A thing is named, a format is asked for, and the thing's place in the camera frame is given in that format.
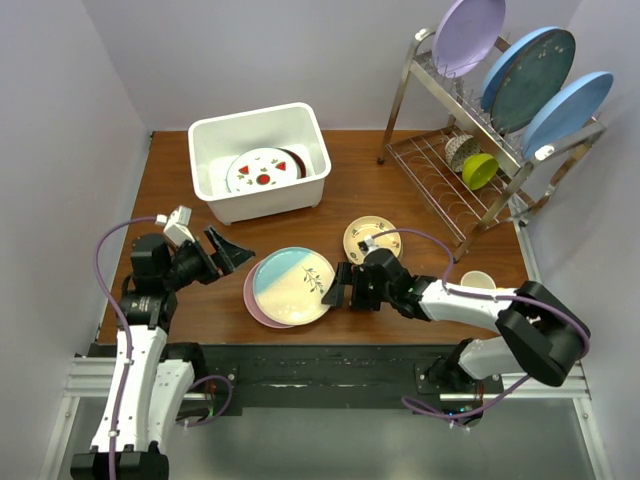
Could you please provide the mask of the red rimmed beige plate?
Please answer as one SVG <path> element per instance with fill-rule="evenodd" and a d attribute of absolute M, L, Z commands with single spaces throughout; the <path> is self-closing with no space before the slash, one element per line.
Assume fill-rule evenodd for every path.
<path fill-rule="evenodd" d="M 295 162 L 297 169 L 298 169 L 298 178 L 302 179 L 306 177 L 306 165 L 304 163 L 304 161 L 302 160 L 302 158 L 295 152 L 289 150 L 289 149 L 285 149 L 282 148 L 282 151 L 284 153 L 287 153 Z"/>

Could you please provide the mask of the watermelon pattern white plate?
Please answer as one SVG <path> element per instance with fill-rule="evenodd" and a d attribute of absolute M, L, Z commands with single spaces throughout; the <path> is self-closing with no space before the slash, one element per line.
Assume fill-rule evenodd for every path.
<path fill-rule="evenodd" d="M 298 178 L 294 160 L 282 148 L 257 148 L 230 164 L 226 185 L 230 193 L 248 193 L 271 186 L 288 186 Z"/>

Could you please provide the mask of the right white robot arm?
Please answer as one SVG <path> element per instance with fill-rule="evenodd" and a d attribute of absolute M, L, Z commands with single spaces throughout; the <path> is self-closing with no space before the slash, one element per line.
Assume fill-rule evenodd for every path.
<path fill-rule="evenodd" d="M 516 289 L 462 287 L 411 274 L 386 248 L 369 251 L 361 265 L 340 263 L 322 302 L 330 307 L 347 302 L 361 311 L 388 303 L 405 318 L 455 321 L 495 332 L 489 340 L 461 342 L 436 363 L 434 377 L 459 393 L 505 373 L 559 387 L 590 347 L 588 327 L 539 282 L 526 281 Z"/>

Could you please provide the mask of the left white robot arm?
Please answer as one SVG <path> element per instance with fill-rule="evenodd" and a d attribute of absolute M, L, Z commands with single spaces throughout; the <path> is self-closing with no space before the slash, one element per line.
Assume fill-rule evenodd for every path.
<path fill-rule="evenodd" d="M 119 326 L 107 403 L 88 452 L 72 458 L 72 478 L 168 478 L 166 438 L 184 395 L 217 379 L 198 344 L 168 343 L 177 293 L 230 275 L 255 255 L 212 227 L 204 234 L 211 253 L 185 226 L 134 240 L 131 274 L 112 303 Z"/>

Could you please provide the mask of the blue cream leaf plate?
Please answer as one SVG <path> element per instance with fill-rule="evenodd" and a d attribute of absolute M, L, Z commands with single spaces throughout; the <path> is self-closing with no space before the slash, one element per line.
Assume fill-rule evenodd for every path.
<path fill-rule="evenodd" d="M 253 294 L 269 319 L 302 326 L 328 312 L 322 300 L 334 278 L 334 268 L 321 254 L 305 247 L 286 247 L 260 262 L 252 281 Z"/>

